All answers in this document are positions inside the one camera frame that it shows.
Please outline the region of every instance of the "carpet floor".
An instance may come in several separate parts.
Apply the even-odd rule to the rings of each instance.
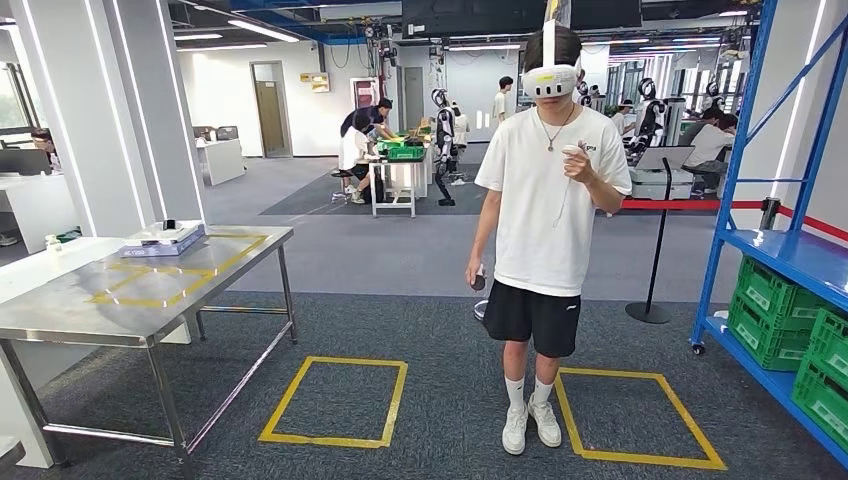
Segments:
[[[220,304],[259,306],[279,294],[228,292]],[[695,305],[664,303],[672,323],[631,320],[624,304],[586,301],[570,367],[663,374],[727,471],[587,460],[564,432],[549,449],[528,424],[527,449],[506,454],[499,346],[473,319],[473,299],[296,294],[300,342],[281,342],[192,457],[202,479],[848,479],[735,361],[707,339],[692,355]],[[214,411],[279,327],[273,317],[208,314],[209,340],[164,347],[165,367],[189,438]],[[259,434],[307,356],[403,361],[391,445],[363,449],[268,443]],[[315,363],[276,433],[379,438],[398,369]],[[705,458],[652,380],[563,374],[587,449]],[[532,368],[527,373],[531,388]],[[51,420],[164,435],[144,352],[100,350],[40,393]],[[562,424],[556,396],[554,410]],[[3,478],[180,478],[167,449],[60,436],[72,466],[17,468]]]

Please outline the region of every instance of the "young man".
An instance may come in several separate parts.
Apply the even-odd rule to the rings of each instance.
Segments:
[[[506,94],[512,90],[512,77],[503,77],[498,81],[501,89],[495,94],[495,105],[492,107],[492,117],[498,121],[498,125],[506,120]]]
[[[636,128],[636,122],[631,122],[630,125],[625,125],[626,119],[624,116],[630,113],[631,110],[633,110],[633,100],[628,98],[621,102],[621,105],[618,106],[618,111],[612,116],[612,123],[615,125],[615,128],[618,130],[618,134],[621,135],[622,138],[630,133],[631,130]]]
[[[556,27],[557,64],[574,65],[581,43]],[[527,41],[524,71],[542,65],[542,33]],[[560,427],[548,397],[559,359],[574,352],[580,291],[586,275],[595,209],[615,213],[630,193],[624,145],[612,121],[563,95],[537,99],[495,132],[476,183],[487,188],[466,280],[474,282],[489,234],[497,226],[495,281],[483,323],[505,342],[509,397],[501,440],[513,455],[524,451],[528,414],[542,443],[557,447]],[[524,403],[530,338],[536,350],[535,391]]]
[[[374,125],[375,133],[387,140],[395,138],[397,135],[393,132],[389,126],[386,124],[386,119],[389,117],[389,112],[392,111],[392,101],[388,98],[381,98],[377,105],[372,105],[370,107],[362,107],[358,108],[347,117],[345,117],[344,122],[342,122],[341,129],[339,130],[339,134],[344,137],[347,133],[347,130],[353,125],[353,119],[356,116],[365,116],[371,119],[371,123]]]
[[[357,204],[365,203],[365,199],[362,198],[362,191],[368,188],[371,183],[368,176],[368,162],[379,158],[370,153],[366,134],[371,128],[371,119],[367,115],[354,117],[353,125],[348,127],[342,138],[342,149],[339,152],[339,170],[346,170],[359,180],[357,187],[345,185],[345,193],[350,194],[351,201]]]

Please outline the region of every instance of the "gray door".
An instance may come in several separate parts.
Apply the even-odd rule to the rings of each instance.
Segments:
[[[406,100],[406,128],[416,128],[424,117],[424,69],[421,67],[403,69],[403,98]]]

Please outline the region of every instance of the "green plastic crate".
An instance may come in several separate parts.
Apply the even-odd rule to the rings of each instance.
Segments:
[[[848,386],[848,315],[819,310],[808,355],[840,385]]]
[[[828,306],[827,302],[804,287],[783,278],[751,257],[742,259],[736,291],[744,294],[767,314],[782,317],[787,322],[796,320],[804,323],[815,319],[819,309]]]
[[[837,384],[821,366],[804,359],[792,401],[844,450],[848,450],[848,391]]]
[[[727,326],[752,357],[766,370],[798,370],[807,352],[813,320],[805,329],[781,328],[775,318],[763,314],[747,297],[736,293],[730,304]]]

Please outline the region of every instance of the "white sneaker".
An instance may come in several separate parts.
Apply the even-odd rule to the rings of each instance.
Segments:
[[[537,405],[533,402],[533,395],[530,395],[530,401],[527,403],[527,410],[533,420],[536,421],[536,427],[539,430],[539,439],[545,445],[556,448],[562,443],[562,432],[559,429],[559,423],[556,421],[554,409],[550,402],[545,402],[542,405]]]
[[[501,441],[504,450],[511,455],[524,453],[524,432],[527,431],[527,406],[524,411],[519,412],[510,408],[506,412],[506,426],[504,426]]]

